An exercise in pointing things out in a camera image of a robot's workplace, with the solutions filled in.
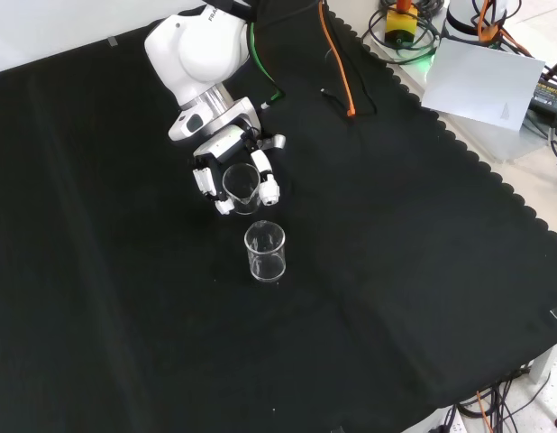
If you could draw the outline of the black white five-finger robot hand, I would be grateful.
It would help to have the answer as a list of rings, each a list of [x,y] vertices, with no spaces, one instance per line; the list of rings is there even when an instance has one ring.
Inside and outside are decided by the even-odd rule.
[[[266,151],[282,150],[287,140],[281,134],[259,139],[258,131],[227,125],[193,153],[198,189],[222,215],[250,215],[261,205],[279,202],[280,187]]]

